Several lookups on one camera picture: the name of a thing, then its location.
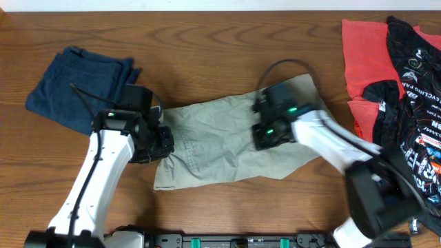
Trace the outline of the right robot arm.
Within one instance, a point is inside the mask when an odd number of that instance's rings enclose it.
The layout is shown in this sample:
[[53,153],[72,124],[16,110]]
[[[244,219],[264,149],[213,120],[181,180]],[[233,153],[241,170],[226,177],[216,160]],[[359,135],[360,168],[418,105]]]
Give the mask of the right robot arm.
[[259,115],[252,127],[258,150],[299,143],[344,175],[350,217],[333,231],[334,247],[384,242],[387,231],[424,212],[424,200],[397,152],[358,138],[310,105],[256,103],[252,111]]

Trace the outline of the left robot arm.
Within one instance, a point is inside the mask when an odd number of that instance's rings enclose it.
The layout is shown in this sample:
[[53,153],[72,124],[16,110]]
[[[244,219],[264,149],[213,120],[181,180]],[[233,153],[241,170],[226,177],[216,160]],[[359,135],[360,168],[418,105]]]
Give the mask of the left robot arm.
[[127,225],[105,233],[108,209],[128,163],[150,163],[172,153],[162,109],[146,113],[103,110],[93,123],[84,163],[63,206],[45,231],[30,231],[24,247],[154,247],[155,237]]

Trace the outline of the khaki green shorts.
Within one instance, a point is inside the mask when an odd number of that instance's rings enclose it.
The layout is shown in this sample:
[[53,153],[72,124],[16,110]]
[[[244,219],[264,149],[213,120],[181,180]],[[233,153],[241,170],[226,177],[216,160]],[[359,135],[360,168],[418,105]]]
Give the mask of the khaki green shorts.
[[256,150],[252,125],[255,93],[165,110],[163,123],[172,130],[174,152],[159,163],[156,190],[175,190],[230,183],[264,176],[283,179],[318,157],[297,143]]

